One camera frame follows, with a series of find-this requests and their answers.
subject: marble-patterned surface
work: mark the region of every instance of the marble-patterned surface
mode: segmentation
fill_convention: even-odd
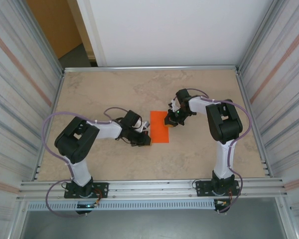
[[[198,88],[213,99],[232,99],[243,105],[234,71],[128,71],[66,73],[56,111],[71,111],[90,119],[108,120],[103,111],[123,107],[149,120],[150,111],[166,111],[170,100],[182,88]],[[120,110],[112,117],[124,116]],[[239,111],[244,129],[247,117]],[[48,146],[57,152],[55,138],[72,120],[57,116],[53,120]],[[95,180],[195,179],[210,178],[215,164],[216,143],[207,117],[189,117],[185,126],[169,129],[169,143],[130,147],[122,140],[95,141],[87,158]],[[235,150],[234,168],[243,177],[264,177],[257,146],[250,132]],[[38,180],[69,178],[65,164],[44,154]]]

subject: orange block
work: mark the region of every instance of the orange block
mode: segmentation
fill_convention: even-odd
[[[152,143],[169,143],[168,127],[164,125],[166,111],[150,112],[150,137]]]

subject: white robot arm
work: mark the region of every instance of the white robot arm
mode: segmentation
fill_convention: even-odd
[[[231,147],[230,165],[232,166],[236,143],[232,146],[230,144],[239,137],[239,133],[243,130],[235,107],[225,103],[204,101],[201,96],[192,97],[187,89],[179,90],[169,106],[170,109],[164,120],[165,125],[169,127],[184,125],[188,116],[197,113],[207,115],[210,133],[217,144],[216,164],[212,173],[212,190],[216,195],[223,195],[235,184],[235,176],[227,164],[228,150]]]
[[[54,145],[68,161],[75,191],[80,197],[89,197],[92,191],[93,178],[87,167],[86,156],[94,141],[125,138],[131,146],[150,145],[151,138],[147,131],[150,123],[141,119],[133,111],[128,111],[123,118],[107,122],[88,122],[75,117],[57,137]]]

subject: white wall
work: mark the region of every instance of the white wall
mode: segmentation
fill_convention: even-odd
[[[272,0],[78,0],[99,66],[238,64]]]

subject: corrugated metal wall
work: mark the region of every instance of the corrugated metal wall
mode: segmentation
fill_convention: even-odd
[[[29,181],[61,68],[22,1],[0,0],[0,238],[22,180]]]
[[[242,68],[273,175],[299,223],[299,0],[286,0]]]

